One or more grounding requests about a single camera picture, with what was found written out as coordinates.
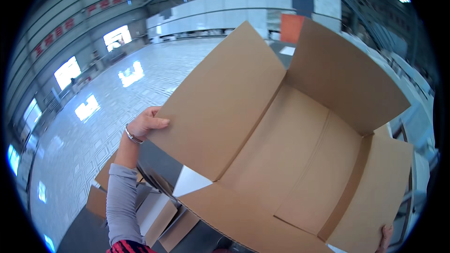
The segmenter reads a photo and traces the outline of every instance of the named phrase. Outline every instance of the bangle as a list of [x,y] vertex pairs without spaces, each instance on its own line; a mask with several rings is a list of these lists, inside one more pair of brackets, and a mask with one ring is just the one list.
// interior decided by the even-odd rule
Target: bangle
[[129,123],[127,123],[127,124],[125,125],[125,132],[127,133],[128,138],[130,138],[130,140],[131,140],[133,143],[136,143],[136,144],[142,144],[143,141],[141,141],[141,140],[135,138],[132,134],[130,134],[130,132],[128,132],[128,129],[127,129],[128,124],[129,124]]

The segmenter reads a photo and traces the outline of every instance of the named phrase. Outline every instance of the metal pillar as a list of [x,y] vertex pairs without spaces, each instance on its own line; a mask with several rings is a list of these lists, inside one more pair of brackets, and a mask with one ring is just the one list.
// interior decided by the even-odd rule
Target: metal pillar
[[413,52],[411,54],[411,61],[410,61],[411,65],[414,65],[414,62],[416,61],[418,39],[419,39],[419,18],[417,17],[417,14],[414,12],[414,38],[413,38]]

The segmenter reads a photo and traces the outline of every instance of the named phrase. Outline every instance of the white paper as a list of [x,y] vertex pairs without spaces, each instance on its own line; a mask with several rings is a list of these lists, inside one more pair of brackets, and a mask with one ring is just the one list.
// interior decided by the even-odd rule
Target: white paper
[[212,182],[209,179],[183,165],[172,195],[175,197],[180,197],[209,186],[210,184],[212,184]]
[[293,56],[294,52],[295,52],[295,48],[294,47],[285,46],[283,49],[281,49],[281,51],[279,53],[280,54],[284,54],[284,55]]

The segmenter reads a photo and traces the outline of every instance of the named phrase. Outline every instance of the window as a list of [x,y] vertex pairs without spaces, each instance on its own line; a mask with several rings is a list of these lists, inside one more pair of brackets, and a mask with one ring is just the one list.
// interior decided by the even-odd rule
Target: window
[[76,62],[75,56],[70,58],[67,62],[65,62],[57,71],[55,71],[54,76],[56,77],[56,81],[59,84],[61,90],[64,90],[70,82],[71,78],[76,78],[81,74],[80,67]]
[[13,145],[9,145],[8,147],[8,161],[9,166],[13,170],[14,174],[17,176],[17,169],[19,168],[20,155],[14,149]]
[[30,105],[26,108],[23,114],[23,120],[25,120],[26,125],[30,131],[36,126],[39,118],[41,118],[42,111],[36,103],[36,99],[33,98]]
[[108,48],[108,52],[111,52],[114,48],[119,48],[122,45],[131,42],[131,35],[128,31],[128,26],[124,25],[123,27],[107,33],[104,35],[103,40],[105,41],[106,48]]

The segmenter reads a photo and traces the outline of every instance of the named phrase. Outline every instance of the warehouse floor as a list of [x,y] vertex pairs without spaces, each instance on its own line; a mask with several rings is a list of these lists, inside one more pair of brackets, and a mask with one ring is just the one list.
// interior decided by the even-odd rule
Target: warehouse floor
[[118,148],[125,124],[144,108],[162,105],[221,40],[146,46],[95,78],[57,115],[40,139],[30,187],[32,220],[56,249],[86,204],[95,176]]

